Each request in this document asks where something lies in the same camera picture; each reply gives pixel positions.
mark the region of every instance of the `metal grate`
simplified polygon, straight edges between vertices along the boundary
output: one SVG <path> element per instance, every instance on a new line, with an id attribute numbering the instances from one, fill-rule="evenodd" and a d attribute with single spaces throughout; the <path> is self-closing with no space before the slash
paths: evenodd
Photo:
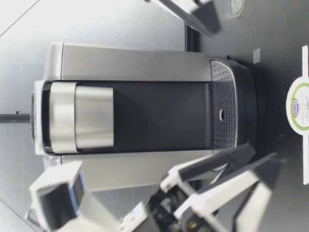
<path id="1" fill-rule="evenodd" d="M 237 97 L 232 70 L 219 61 L 211 62 L 215 150 L 237 144 Z"/>

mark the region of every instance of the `green ring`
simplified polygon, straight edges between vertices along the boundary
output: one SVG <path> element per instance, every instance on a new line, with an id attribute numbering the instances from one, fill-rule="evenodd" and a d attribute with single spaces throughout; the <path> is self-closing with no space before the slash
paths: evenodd
<path id="1" fill-rule="evenodd" d="M 294 99 L 296 98 L 295 97 L 295 94 L 296 92 L 301 88 L 301 87 L 309 87 L 309 83 L 301 83 L 299 84 L 296 89 L 294 90 L 293 94 L 292 94 L 292 99 L 291 99 L 291 118 L 292 118 L 292 121 L 294 122 L 295 126 L 300 129 L 301 131 L 307 131 L 309 130 L 309 127 L 302 127 L 300 126 L 296 120 L 295 120 L 295 117 L 294 117 Z"/>

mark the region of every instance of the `black table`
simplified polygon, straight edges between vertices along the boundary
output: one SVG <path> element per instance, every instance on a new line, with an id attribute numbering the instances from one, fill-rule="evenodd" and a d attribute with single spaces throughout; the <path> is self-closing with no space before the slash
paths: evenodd
<path id="1" fill-rule="evenodd" d="M 225 1 L 216 1 L 221 18 Z M 251 67 L 258 95 L 257 155 L 277 151 L 284 162 L 260 231 L 307 232 L 309 187 L 302 185 L 302 137 L 287 121 L 285 101 L 302 74 L 302 46 L 309 45 L 309 0 L 246 0 L 239 18 L 221 23 L 221 33 L 200 38 L 200 51 L 229 55 Z M 258 48 L 261 61 L 253 65 Z M 228 208 L 235 210 L 233 204 Z"/>

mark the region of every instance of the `white wall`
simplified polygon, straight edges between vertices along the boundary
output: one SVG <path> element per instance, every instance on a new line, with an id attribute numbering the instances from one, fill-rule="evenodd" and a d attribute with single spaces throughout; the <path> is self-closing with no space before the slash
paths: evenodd
<path id="1" fill-rule="evenodd" d="M 0 0 L 0 34 L 33 3 Z M 184 25 L 144 0 L 40 0 L 0 37 L 0 114 L 16 110 L 30 113 L 33 82 L 42 78 L 48 46 L 62 41 L 184 50 Z M 14 217 L 24 217 L 30 206 L 28 187 L 42 172 L 42 160 L 34 155 L 31 144 L 29 124 L 0 124 L 0 199 L 7 205 L 0 205 L 0 231 L 31 230 L 27 225 L 23 225 L 27 229 L 21 228 L 22 221 Z M 139 200 L 140 195 L 150 193 L 148 190 L 136 189 L 133 195 L 133 189 L 125 189 L 96 196 L 111 202 L 105 196 L 112 194 L 115 203 L 109 204 L 110 209 L 120 216 L 121 204 L 131 206 L 133 196 Z M 126 192 L 131 194 L 130 203 Z"/>

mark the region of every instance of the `silver coffee machine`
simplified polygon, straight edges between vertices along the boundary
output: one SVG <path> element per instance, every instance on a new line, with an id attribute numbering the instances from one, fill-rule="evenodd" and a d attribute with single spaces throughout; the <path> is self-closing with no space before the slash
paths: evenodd
<path id="1" fill-rule="evenodd" d="M 36 154 L 82 161 L 90 190 L 158 184 L 176 164 L 254 145 L 256 117 L 248 68 L 179 51 L 54 44 L 32 99 Z"/>

